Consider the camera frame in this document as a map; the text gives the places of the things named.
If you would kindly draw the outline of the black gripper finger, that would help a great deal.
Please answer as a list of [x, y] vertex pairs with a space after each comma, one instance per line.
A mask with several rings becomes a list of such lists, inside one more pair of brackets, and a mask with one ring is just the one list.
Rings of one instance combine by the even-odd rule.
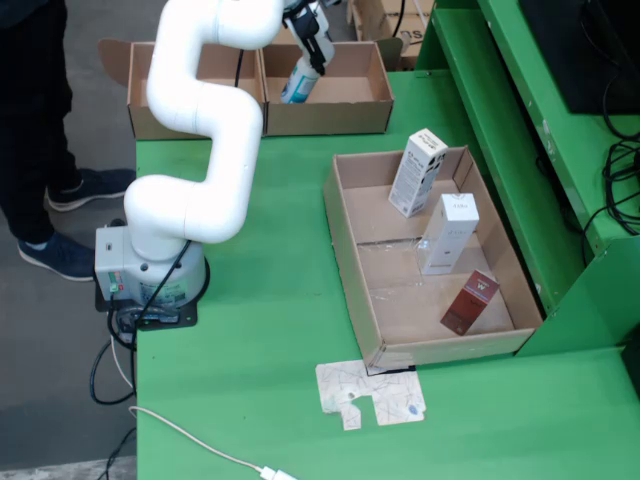
[[309, 55], [309, 63], [311, 67], [319, 74], [324, 75], [326, 58], [321, 48], [321, 41], [324, 39], [323, 35], [316, 35], [313, 37], [301, 37], [303, 49]]

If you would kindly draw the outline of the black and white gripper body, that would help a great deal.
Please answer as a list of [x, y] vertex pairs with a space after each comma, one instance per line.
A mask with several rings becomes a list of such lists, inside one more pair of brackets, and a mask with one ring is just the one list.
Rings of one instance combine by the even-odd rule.
[[335, 48], [329, 36], [329, 23], [319, 1], [292, 0], [284, 2], [283, 24], [291, 31], [301, 48], [303, 57], [309, 61], [308, 53], [303, 49], [301, 37], [323, 35], [321, 48], [326, 61], [331, 61]]

